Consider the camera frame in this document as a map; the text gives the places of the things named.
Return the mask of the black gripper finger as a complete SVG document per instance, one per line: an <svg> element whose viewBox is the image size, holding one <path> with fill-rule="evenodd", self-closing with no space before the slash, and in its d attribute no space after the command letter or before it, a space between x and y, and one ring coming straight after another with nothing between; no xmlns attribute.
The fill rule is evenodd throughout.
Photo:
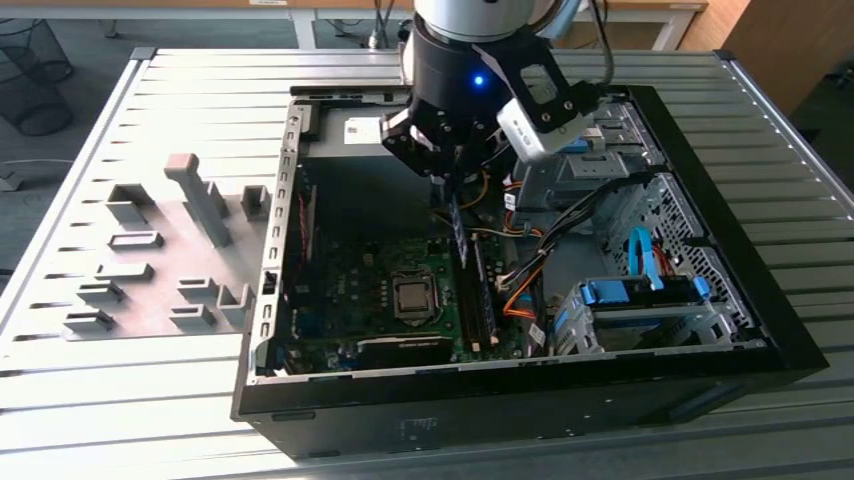
<svg viewBox="0 0 854 480"><path fill-rule="evenodd" d="M506 133L495 121L474 119L466 141L466 184L480 170L514 152Z"/></svg>
<svg viewBox="0 0 854 480"><path fill-rule="evenodd" d="M434 185L444 185L452 170L452 149L434 143L420 132L403 109L379 121L380 143L391 155Z"/></svg>

